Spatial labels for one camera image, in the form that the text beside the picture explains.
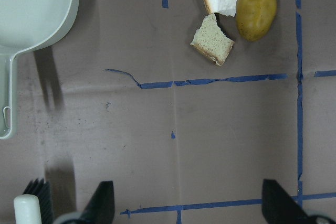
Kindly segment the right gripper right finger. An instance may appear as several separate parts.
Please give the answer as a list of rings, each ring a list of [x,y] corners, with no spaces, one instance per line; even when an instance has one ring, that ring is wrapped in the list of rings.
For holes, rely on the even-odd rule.
[[[263,181],[261,210],[267,223],[309,223],[308,215],[273,179]]]

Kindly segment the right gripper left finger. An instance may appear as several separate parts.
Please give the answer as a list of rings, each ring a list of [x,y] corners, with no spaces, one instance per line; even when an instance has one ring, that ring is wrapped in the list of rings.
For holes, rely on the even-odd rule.
[[[100,182],[80,215],[80,223],[113,223],[114,215],[113,181]]]

